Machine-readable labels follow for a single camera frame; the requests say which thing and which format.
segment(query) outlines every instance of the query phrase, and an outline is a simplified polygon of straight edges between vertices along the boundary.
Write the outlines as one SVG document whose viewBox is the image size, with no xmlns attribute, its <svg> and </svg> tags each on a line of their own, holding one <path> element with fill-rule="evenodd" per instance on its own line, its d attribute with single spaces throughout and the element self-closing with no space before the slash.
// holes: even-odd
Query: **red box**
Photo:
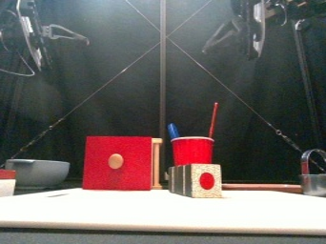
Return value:
<svg viewBox="0 0 326 244">
<path fill-rule="evenodd" d="M 151 189 L 151 137 L 88 136 L 83 189 Z"/>
</svg>

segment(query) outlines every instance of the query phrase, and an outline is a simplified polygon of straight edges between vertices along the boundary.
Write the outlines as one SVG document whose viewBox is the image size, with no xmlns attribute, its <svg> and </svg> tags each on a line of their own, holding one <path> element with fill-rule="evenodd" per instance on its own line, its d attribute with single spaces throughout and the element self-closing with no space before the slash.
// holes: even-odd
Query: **wire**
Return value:
<svg viewBox="0 0 326 244">
<path fill-rule="evenodd" d="M 4 72 L 4 73 L 11 74 L 11 75 L 24 76 L 24 77 L 32 77 L 32 76 L 35 76 L 36 73 L 35 73 L 34 69 L 31 68 L 31 66 L 28 65 L 28 63 L 27 63 L 24 57 L 22 56 L 20 52 L 16 51 L 16 53 L 18 53 L 19 58 L 23 61 L 24 65 L 28 68 L 28 70 L 30 70 L 31 73 L 13 72 L 13 71 L 7 71 L 4 69 L 0 69 L 0 72 Z"/>
</svg>

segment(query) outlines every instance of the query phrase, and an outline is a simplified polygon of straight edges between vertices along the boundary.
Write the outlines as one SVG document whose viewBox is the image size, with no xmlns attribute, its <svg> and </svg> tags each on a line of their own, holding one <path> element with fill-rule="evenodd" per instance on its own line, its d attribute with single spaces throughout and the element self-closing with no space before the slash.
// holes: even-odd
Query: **red circle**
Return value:
<svg viewBox="0 0 326 244">
<path fill-rule="evenodd" d="M 203 173 L 201 175 L 201 186 L 206 189 L 210 190 L 214 187 L 215 184 L 215 178 L 214 175 L 211 173 Z"/>
</svg>

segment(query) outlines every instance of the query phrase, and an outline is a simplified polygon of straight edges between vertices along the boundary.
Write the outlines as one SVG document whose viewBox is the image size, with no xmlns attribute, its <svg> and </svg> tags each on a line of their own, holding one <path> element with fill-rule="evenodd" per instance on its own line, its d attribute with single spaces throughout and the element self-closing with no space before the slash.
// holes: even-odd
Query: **wooden knob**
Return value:
<svg viewBox="0 0 326 244">
<path fill-rule="evenodd" d="M 118 153 L 112 154 L 108 158 L 110 168 L 115 170 L 120 168 L 122 165 L 123 165 L 123 157 Z"/>
</svg>

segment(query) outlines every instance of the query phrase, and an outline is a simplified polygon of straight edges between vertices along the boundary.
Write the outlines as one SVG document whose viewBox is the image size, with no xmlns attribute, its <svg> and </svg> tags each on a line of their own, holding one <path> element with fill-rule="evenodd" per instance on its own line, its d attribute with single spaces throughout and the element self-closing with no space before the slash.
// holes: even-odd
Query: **red plastic cup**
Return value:
<svg viewBox="0 0 326 244">
<path fill-rule="evenodd" d="M 185 136 L 171 140 L 175 165 L 211 164 L 213 144 L 210 137 Z"/>
</svg>

